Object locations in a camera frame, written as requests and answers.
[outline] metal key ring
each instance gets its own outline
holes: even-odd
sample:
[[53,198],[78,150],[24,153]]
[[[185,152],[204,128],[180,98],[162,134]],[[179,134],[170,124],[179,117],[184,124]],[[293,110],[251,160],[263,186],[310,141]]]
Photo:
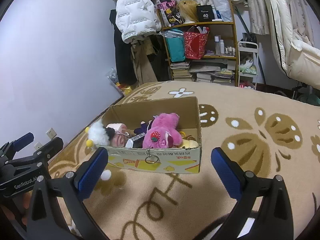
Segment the metal key ring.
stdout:
[[[151,157],[156,157],[157,159],[156,159],[156,161],[147,161],[147,159],[148,158],[151,158]],[[156,156],[156,155],[150,155],[150,156],[147,156],[145,159],[144,159],[144,161],[146,162],[146,163],[148,163],[148,164],[154,164],[154,163],[157,163],[158,161],[159,161],[160,159],[159,159],[159,157],[158,156]]]
[[[158,162],[158,161],[160,161],[160,159],[159,159],[159,157],[158,156],[156,156],[156,155],[151,155],[151,153],[150,153],[150,148],[147,148],[147,154],[148,154],[148,156],[144,159],[144,161],[146,162],[146,163],[148,163],[148,164],[154,164],[154,163],[156,163],[156,162]],[[147,159],[148,158],[151,158],[151,157],[156,157],[156,161],[148,161]]]

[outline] hand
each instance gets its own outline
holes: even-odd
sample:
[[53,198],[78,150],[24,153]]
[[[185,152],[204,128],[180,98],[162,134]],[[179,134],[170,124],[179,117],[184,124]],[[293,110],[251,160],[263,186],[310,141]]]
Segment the hand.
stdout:
[[[29,192],[27,193],[24,193],[23,194],[23,198],[22,198],[22,201],[23,201],[23,207],[25,209],[28,209],[29,208],[29,204],[30,204],[30,200],[31,200],[31,194]],[[6,215],[6,217],[9,219],[9,220],[15,220],[15,217],[14,217],[14,214],[9,210],[7,209],[5,206],[2,206],[1,205],[1,208],[4,212],[4,214]],[[27,225],[27,217],[23,217],[21,219],[22,223],[26,226]]]

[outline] metal screw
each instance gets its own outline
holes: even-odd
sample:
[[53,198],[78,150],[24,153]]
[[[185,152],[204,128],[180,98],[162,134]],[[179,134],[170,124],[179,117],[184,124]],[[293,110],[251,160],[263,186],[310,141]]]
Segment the metal screw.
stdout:
[[37,178],[37,181],[41,182],[43,181],[44,177],[42,175],[40,175],[38,178]]
[[68,171],[68,172],[66,173],[66,177],[67,177],[68,179],[72,178],[73,175],[74,175],[74,172],[73,172],[73,171]]
[[282,181],[283,178],[282,178],[280,175],[276,175],[276,180],[277,180],[277,181]]
[[246,171],[245,172],[245,175],[248,177],[248,178],[252,178],[254,176],[254,173],[252,171]]

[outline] beige rug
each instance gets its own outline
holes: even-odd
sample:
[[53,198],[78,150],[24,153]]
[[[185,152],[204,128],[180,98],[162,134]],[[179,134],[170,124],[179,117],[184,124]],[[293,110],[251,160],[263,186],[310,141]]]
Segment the beige rug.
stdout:
[[[108,165],[111,179],[100,180],[84,201],[95,221],[110,239],[193,239],[235,204],[210,162],[212,149],[222,147],[243,170],[284,177],[296,237],[314,215],[314,200],[320,195],[320,108],[253,90],[177,81],[145,84],[118,104],[187,96],[196,96],[200,104],[200,173],[161,174]],[[90,158],[85,142],[81,133],[51,162],[52,177],[76,170]]]

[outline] cardboard box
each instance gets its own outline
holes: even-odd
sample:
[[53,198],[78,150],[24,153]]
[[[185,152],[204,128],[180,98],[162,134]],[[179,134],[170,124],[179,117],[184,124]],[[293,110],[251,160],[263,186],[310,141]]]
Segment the cardboard box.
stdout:
[[161,173],[199,173],[201,160],[201,127],[196,97],[145,100],[111,106],[102,118],[103,124],[124,123],[129,130],[153,119],[153,115],[176,113],[180,116],[178,131],[197,139],[197,148],[136,149],[104,146],[108,150],[109,165],[137,171]]

